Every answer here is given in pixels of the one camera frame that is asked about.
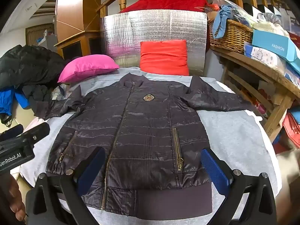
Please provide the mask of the person's left hand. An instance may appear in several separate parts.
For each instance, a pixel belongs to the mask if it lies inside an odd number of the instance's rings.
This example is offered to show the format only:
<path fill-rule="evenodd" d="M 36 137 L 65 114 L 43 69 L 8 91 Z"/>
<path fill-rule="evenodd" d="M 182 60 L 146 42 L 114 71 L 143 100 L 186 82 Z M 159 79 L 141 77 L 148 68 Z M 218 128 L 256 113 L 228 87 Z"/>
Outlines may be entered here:
<path fill-rule="evenodd" d="M 10 172 L 1 175 L 1 191 L 4 193 L 8 207 L 14 213 L 15 218 L 23 222 L 26 217 L 26 208 L 22 201 L 19 185 Z"/>

